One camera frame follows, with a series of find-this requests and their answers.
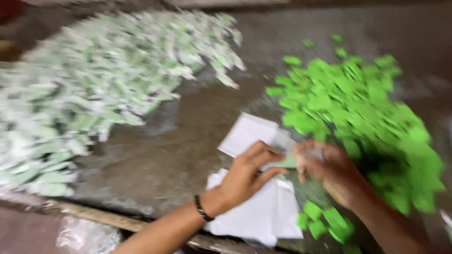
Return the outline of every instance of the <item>black beaded bracelet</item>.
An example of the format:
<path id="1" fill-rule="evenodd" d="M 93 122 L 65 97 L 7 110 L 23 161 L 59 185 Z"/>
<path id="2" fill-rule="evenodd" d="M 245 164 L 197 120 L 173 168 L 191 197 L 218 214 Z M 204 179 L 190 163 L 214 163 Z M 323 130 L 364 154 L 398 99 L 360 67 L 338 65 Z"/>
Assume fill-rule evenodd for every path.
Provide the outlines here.
<path id="1" fill-rule="evenodd" d="M 215 220 L 215 218 L 209 217 L 209 215 L 207 215 L 206 212 L 201 207 L 201 202 L 199 201 L 199 195 L 194 196 L 194 202 L 195 202 L 196 209 L 198 209 L 199 214 L 201 215 L 201 217 L 204 218 L 204 220 L 206 220 L 207 222 Z"/>

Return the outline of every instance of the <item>hand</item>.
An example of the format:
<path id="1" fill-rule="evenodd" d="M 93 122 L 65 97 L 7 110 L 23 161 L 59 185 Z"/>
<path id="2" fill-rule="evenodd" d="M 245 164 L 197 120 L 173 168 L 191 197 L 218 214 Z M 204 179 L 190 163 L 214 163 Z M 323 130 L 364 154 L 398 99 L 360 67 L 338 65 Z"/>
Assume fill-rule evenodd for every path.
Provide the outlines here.
<path id="1" fill-rule="evenodd" d="M 323 161 L 305 156 L 304 151 L 320 148 Z M 372 188 L 348 158 L 347 152 L 337 146 L 306 140 L 296 144 L 293 153 L 297 156 L 298 178 L 305 182 L 305 173 L 320 181 L 330 195 L 342 206 L 352 209 L 357 199 Z"/>
<path id="2" fill-rule="evenodd" d="M 269 147 L 262 141 L 253 144 L 243 154 L 239 155 L 232 163 L 231 169 L 224 177 L 223 182 L 206 193 L 205 201 L 201 196 L 201 205 L 205 202 L 220 202 L 221 205 L 213 205 L 212 211 L 205 208 L 206 213 L 210 216 L 216 216 L 227 212 L 228 210 L 247 201 L 256 192 L 258 192 L 274 175 L 287 173 L 283 168 L 269 168 L 257 174 L 257 169 L 270 162 L 282 161 L 284 156 L 276 150 Z"/>

